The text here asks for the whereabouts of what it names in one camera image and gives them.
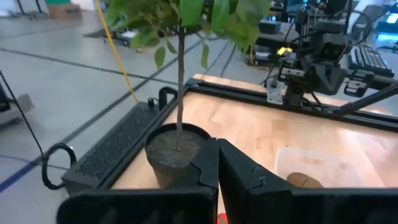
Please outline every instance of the clear plastic box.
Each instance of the clear plastic box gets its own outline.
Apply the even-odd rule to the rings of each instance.
[[[306,174],[319,181],[324,188],[363,187],[360,174],[344,159],[294,147],[277,151],[275,172],[284,180],[291,173]]]

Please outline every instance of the black cable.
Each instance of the black cable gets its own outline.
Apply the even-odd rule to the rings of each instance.
[[[32,134],[33,139],[34,139],[34,141],[36,142],[36,145],[37,145],[37,147],[38,147],[39,150],[40,150],[40,155],[43,156],[44,154],[43,154],[42,146],[40,145],[39,140],[37,140],[37,137],[36,137],[36,135],[34,134],[34,132],[33,132],[33,130],[32,130],[32,127],[30,126],[29,122],[27,121],[27,119],[26,119],[26,117],[25,117],[25,113],[22,111],[22,108],[21,108],[21,106],[19,105],[19,103],[18,103],[18,101],[17,101],[17,98],[16,98],[15,95],[14,95],[14,92],[11,90],[11,87],[8,85],[8,82],[7,82],[6,78],[4,77],[4,75],[2,74],[1,71],[0,71],[0,76],[1,76],[1,79],[3,80],[4,84],[6,85],[6,88],[8,89],[8,92],[11,94],[12,99],[14,100],[15,104],[17,105],[19,112],[21,112],[22,118],[24,119],[27,128],[29,129],[30,133]]]
[[[357,11],[357,10],[353,10],[353,12],[358,13],[360,16],[363,16],[363,17],[365,18],[365,20],[366,20],[366,25],[369,26],[369,28],[367,29],[367,33],[364,34],[364,35],[362,36],[362,39],[359,40],[359,41],[356,43],[356,44],[360,44],[360,43],[366,41],[366,40],[368,39],[368,37],[371,35],[371,33],[372,33],[372,29],[371,29],[371,26],[372,26],[372,19],[371,19],[368,15],[366,15],[364,12]]]
[[[305,97],[303,97],[302,100],[305,101],[305,102],[307,102],[307,103],[310,105],[310,107],[311,107],[312,110],[319,112],[319,110],[314,106],[314,104],[313,104],[310,100],[308,100],[308,99],[305,98]]]
[[[382,16],[385,15],[385,13],[391,11],[393,8],[397,7],[398,2],[396,2],[395,4],[393,4],[389,9],[383,11],[380,15],[378,15],[370,24],[368,24],[367,26],[363,27],[361,30],[357,31],[357,33],[352,34],[352,37],[357,36],[358,34],[360,34],[362,31],[364,31],[365,29],[371,29],[372,25],[374,22],[376,22],[378,19],[380,19]]]
[[[22,15],[25,15],[25,10],[24,10],[24,8],[22,7],[21,0],[17,0],[17,4],[18,4],[18,8],[19,8],[21,14],[22,14]]]
[[[292,28],[293,28],[293,25],[294,25],[294,19],[292,20],[292,23],[290,24],[289,29],[288,29],[287,32],[286,32],[286,35],[285,35],[285,38],[284,38],[283,43],[286,42],[287,37],[289,36],[289,33],[290,33],[290,31],[292,30]],[[272,64],[271,69],[269,70],[268,76],[266,77],[266,79],[264,79],[262,82],[260,82],[259,85],[264,84],[264,86],[266,86],[266,81],[268,81],[268,79],[273,78],[273,77],[276,77],[276,75],[271,75],[271,72],[273,71],[273,69],[274,69],[275,66],[276,66],[276,60],[275,60],[274,63]]]
[[[311,92],[312,98],[318,103],[319,107],[321,108],[322,111],[325,111],[325,108],[323,107],[321,101],[318,99],[318,97],[314,94],[314,92]]]
[[[225,64],[224,64],[224,67],[223,67],[223,69],[222,69],[222,71],[221,71],[221,73],[220,73],[220,77],[221,77],[221,78],[224,76],[225,70],[226,70],[226,68],[228,68],[229,63],[231,63],[232,57],[233,57],[234,54],[235,54],[235,50],[236,50],[236,44],[234,45],[234,48],[232,49],[232,52],[231,52],[231,54],[229,55],[227,61],[226,61]]]
[[[346,24],[344,28],[344,35],[347,35],[348,32],[348,24],[349,24],[349,18],[351,17],[351,11],[353,10],[353,0],[348,0],[348,10],[347,10],[347,15],[346,15]]]
[[[39,13],[43,13],[42,8],[40,7],[39,0],[36,0],[36,6],[37,6],[37,10],[39,10]]]
[[[319,33],[318,31],[315,31],[315,32],[307,33],[307,34],[305,34],[305,35],[301,35],[301,36],[299,36],[299,37],[296,37],[296,38],[294,38],[292,41],[290,41],[290,43],[288,44],[288,47],[290,47],[291,45],[293,45],[293,43],[296,42],[296,41],[298,41],[298,40],[302,40],[302,39],[304,39],[304,38],[311,37],[311,36],[313,36],[313,35],[315,35],[315,34],[318,34],[318,33]]]
[[[30,160],[28,160],[28,159],[23,159],[23,158],[19,158],[19,157],[15,157],[15,156],[0,155],[0,157],[6,158],[6,159],[12,159],[12,160],[17,160],[17,161],[25,162],[25,163],[28,163],[28,164],[33,164],[33,165],[35,165],[35,166],[41,166],[41,165],[42,165],[41,161],[39,161],[39,162],[34,162],[34,161],[30,161]],[[52,168],[68,170],[68,169],[65,168],[65,167],[60,167],[60,166],[56,166],[56,165],[50,165],[50,164],[49,164],[48,166],[49,166],[49,167],[52,167]]]
[[[217,60],[221,57],[221,54],[223,54],[224,50],[226,49],[226,47],[228,46],[229,42],[227,42],[224,46],[224,48],[221,50],[221,52],[217,55],[216,60],[213,61],[213,63],[206,69],[206,71],[204,72],[204,74],[206,75],[210,69],[214,66],[214,64],[217,62]]]
[[[73,150],[70,147],[68,147],[66,144],[64,144],[62,142],[61,143],[57,143],[57,144],[53,145],[52,147],[50,147],[50,149],[46,153],[43,152],[43,149],[42,149],[42,146],[39,143],[39,140],[37,139],[35,133],[33,132],[33,129],[30,126],[30,124],[29,124],[29,122],[28,122],[28,120],[27,120],[27,118],[25,116],[25,113],[23,112],[21,106],[19,105],[19,103],[17,101],[17,98],[14,95],[14,92],[11,90],[11,87],[8,85],[8,82],[7,82],[6,78],[4,77],[4,75],[3,75],[3,73],[1,71],[0,71],[0,76],[1,76],[4,84],[6,85],[6,87],[8,89],[8,92],[11,94],[12,99],[14,100],[14,103],[18,107],[18,110],[21,113],[22,118],[24,119],[25,124],[26,124],[27,128],[29,129],[30,134],[34,138],[34,141],[35,141],[37,147],[39,148],[40,156],[41,156],[41,160],[42,160],[42,180],[43,180],[43,184],[50,190],[58,190],[58,189],[61,189],[61,188],[65,187],[64,183],[59,184],[59,185],[54,185],[49,180],[48,173],[47,173],[47,167],[49,166],[48,165],[49,159],[50,159],[50,156],[52,154],[54,154],[57,150],[63,149],[69,154],[70,165],[73,165],[77,161],[75,153],[73,152]]]

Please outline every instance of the wire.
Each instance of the wire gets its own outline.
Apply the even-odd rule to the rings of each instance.
[[[114,46],[114,42],[113,42],[113,39],[111,37],[111,34],[109,33],[108,26],[106,25],[106,21],[105,21],[105,18],[104,18],[104,14],[102,12],[102,7],[101,7],[100,0],[95,0],[95,3],[96,3],[96,7],[97,7],[99,18],[101,19],[102,25],[103,25],[104,30],[105,30],[106,37],[108,38],[108,41],[111,44],[111,48],[112,48],[114,57],[115,57],[116,61],[118,61],[119,67],[120,67],[120,69],[123,72],[124,78],[126,79],[127,85],[129,86],[129,89],[130,89],[130,92],[132,94],[132,97],[134,98],[134,101],[136,101],[136,103],[138,103],[138,99],[137,99],[136,93],[134,92],[134,90],[133,90],[133,88],[131,86],[130,79],[127,76],[127,72],[124,69],[124,66],[123,66],[123,63],[122,63],[122,61],[121,61],[121,59],[119,57],[118,51],[116,50],[116,47]]]
[[[33,132],[33,130],[32,130],[32,127],[30,126],[29,122],[27,121],[27,119],[26,119],[26,117],[25,117],[25,114],[24,114],[24,112],[22,111],[22,108],[21,108],[21,106],[19,105],[19,103],[18,103],[18,101],[17,101],[17,98],[16,98],[15,95],[14,95],[14,92],[12,92],[11,87],[8,85],[8,82],[7,82],[6,78],[4,77],[4,75],[2,74],[1,71],[0,71],[0,76],[1,76],[1,79],[3,80],[4,84],[6,85],[6,88],[8,89],[8,92],[11,94],[12,99],[14,100],[15,104],[17,105],[18,110],[21,112],[22,118],[24,119],[24,121],[25,121],[25,123],[26,123],[26,125],[27,125],[27,128],[29,129],[29,132],[32,134],[33,139],[34,139],[34,141],[35,141],[37,147],[38,147],[39,150],[40,150],[40,155],[43,157],[43,149],[42,149],[42,146],[40,145],[39,140],[37,140],[37,137],[36,137],[36,135],[34,134],[34,132]]]
[[[43,13],[43,10],[40,6],[39,0],[36,0],[36,6],[37,6],[37,10],[39,11],[39,13]]]
[[[76,155],[75,155],[75,153],[73,152],[73,150],[72,150],[70,147],[68,147],[68,146],[67,146],[66,144],[64,144],[64,143],[55,144],[55,145],[52,146],[46,153],[43,152],[43,148],[42,148],[42,146],[40,145],[39,140],[37,139],[35,133],[33,132],[33,129],[32,129],[32,127],[30,126],[30,123],[28,122],[28,120],[27,120],[27,118],[26,118],[26,116],[25,116],[24,111],[22,110],[20,104],[19,104],[18,101],[17,101],[17,98],[15,97],[14,92],[11,90],[11,87],[9,86],[9,84],[8,84],[8,82],[7,82],[7,80],[6,80],[6,78],[4,77],[4,75],[3,75],[3,73],[2,73],[1,71],[0,71],[0,76],[1,76],[1,79],[3,80],[4,84],[6,85],[6,87],[7,87],[7,89],[8,89],[8,92],[11,94],[11,97],[12,97],[12,99],[13,99],[12,102],[15,103],[15,105],[17,106],[19,112],[21,113],[21,116],[22,116],[23,120],[25,121],[25,124],[26,124],[27,128],[29,129],[30,134],[32,135],[32,137],[33,137],[33,139],[34,139],[34,141],[35,141],[37,147],[39,148],[39,151],[40,151],[40,158],[41,158],[41,161],[42,161],[42,180],[43,180],[43,184],[44,184],[48,189],[50,189],[50,190],[58,190],[58,189],[61,189],[62,187],[65,186],[65,184],[62,183],[62,184],[59,184],[59,185],[54,185],[53,183],[51,183],[51,181],[49,180],[49,177],[48,177],[48,175],[47,175],[47,167],[49,166],[49,165],[48,165],[48,162],[49,162],[50,156],[51,156],[53,153],[55,153],[55,151],[57,151],[58,149],[63,149],[63,150],[65,150],[65,151],[69,154],[69,157],[70,157],[70,164],[73,165],[73,164],[76,163]],[[34,163],[34,162],[31,162],[31,161],[29,161],[29,162],[30,162],[31,164],[36,165],[36,166],[39,165],[39,164],[36,164],[36,163]]]
[[[293,43],[296,42],[296,41],[298,41],[298,40],[302,40],[302,39],[304,39],[304,38],[311,37],[311,36],[313,36],[313,35],[315,35],[315,34],[317,34],[317,33],[319,33],[319,32],[315,31],[315,32],[311,32],[311,33],[308,33],[308,34],[305,34],[305,35],[301,35],[301,36],[299,36],[299,37],[296,37],[296,38],[294,38],[292,41],[290,41],[290,43],[288,44],[288,47],[290,47],[291,45],[293,45]]]
[[[348,31],[348,24],[349,24],[349,18],[351,17],[351,11],[353,10],[353,0],[348,0],[348,10],[347,10],[347,15],[346,15],[346,24],[344,28],[343,34],[346,35]]]
[[[321,108],[322,111],[325,111],[325,108],[323,107],[321,101],[318,99],[318,97],[314,94],[314,92],[311,92],[312,98],[318,103],[319,107]]]
[[[24,8],[22,7],[21,0],[17,0],[17,3],[18,3],[18,8],[19,8],[21,14],[25,15],[26,13],[25,13]]]
[[[376,22],[378,19],[380,19],[382,16],[385,15],[385,13],[391,11],[393,8],[397,7],[398,2],[396,2],[395,4],[393,4],[389,9],[383,11],[380,15],[378,15],[370,24],[368,24],[367,26],[363,27],[361,30],[357,31],[355,34],[352,34],[351,36],[355,37],[358,34],[360,34],[362,31],[364,31],[365,29],[370,29],[373,25],[374,22]]]
[[[220,77],[221,77],[221,78],[224,76],[224,73],[225,73],[226,69],[228,68],[229,63],[231,63],[231,60],[232,60],[232,57],[233,57],[234,54],[235,54],[235,51],[236,51],[236,44],[234,44],[234,48],[232,49],[232,52],[231,52],[231,54],[229,55],[227,61],[226,61],[225,64],[224,64],[224,67],[223,67],[223,69],[222,69],[222,71],[221,71],[221,73],[220,73]]]
[[[213,63],[211,63],[211,65],[206,69],[206,71],[203,74],[207,74],[211,68],[213,68],[214,64],[217,62],[218,59],[220,59],[221,55],[223,54],[223,52],[225,51],[225,49],[227,48],[229,42],[227,42],[224,46],[224,48],[219,52],[219,54],[217,55],[216,60],[213,61]]]
[[[253,46],[250,46],[250,63],[254,65],[254,60],[253,60]]]
[[[366,20],[366,25],[369,26],[369,28],[367,29],[366,35],[362,36],[362,39],[355,44],[355,45],[357,45],[357,44],[360,44],[360,43],[366,41],[366,39],[368,39],[368,37],[371,35],[372,29],[370,26],[372,26],[372,19],[368,15],[366,15],[364,12],[357,11],[357,10],[353,10],[353,12],[358,13],[359,15],[363,16]]]
[[[284,38],[283,43],[286,42],[287,36],[289,36],[289,33],[290,33],[290,31],[292,30],[293,25],[294,25],[294,19],[292,20],[292,23],[290,24],[290,27],[289,27],[289,29],[288,29],[287,32],[286,32],[286,35],[285,35],[285,38]],[[265,85],[265,84],[266,84],[266,81],[268,81],[268,79],[276,77],[276,75],[271,75],[271,72],[273,71],[273,69],[274,69],[275,66],[276,66],[276,60],[275,60],[274,63],[272,64],[271,69],[270,69],[269,72],[268,72],[267,78],[264,79],[262,82],[260,82],[260,85],[262,85],[262,84]]]
[[[303,99],[303,101],[307,102],[307,103],[310,105],[310,107],[311,107],[312,110],[314,110],[314,111],[316,111],[316,112],[319,112],[319,110],[315,107],[315,105],[314,105],[310,100],[308,100],[308,99],[305,98],[305,97],[303,97],[302,99]]]

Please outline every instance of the red object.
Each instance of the red object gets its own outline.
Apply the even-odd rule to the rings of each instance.
[[[218,216],[217,216],[217,224],[224,224],[224,223],[228,223],[228,219],[226,218],[226,214],[225,213],[218,214]]]

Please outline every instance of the wooden table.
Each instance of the wooden table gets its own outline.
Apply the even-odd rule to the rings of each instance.
[[[194,77],[212,83],[265,91],[264,87],[251,83],[199,74]],[[319,96],[319,99],[329,105],[339,106],[345,103],[325,96]],[[366,110],[386,113],[376,107]],[[165,123],[176,122],[176,116],[177,110],[174,110]],[[202,127],[213,137],[227,139],[271,171],[274,171],[278,148],[299,147],[340,156],[350,161],[362,177],[365,187],[398,187],[396,133],[198,93],[188,93],[184,97],[183,121]],[[331,179],[329,185],[333,185],[338,178]],[[137,155],[113,185],[113,189],[158,187],[145,150]],[[218,211],[225,211],[221,193]]]

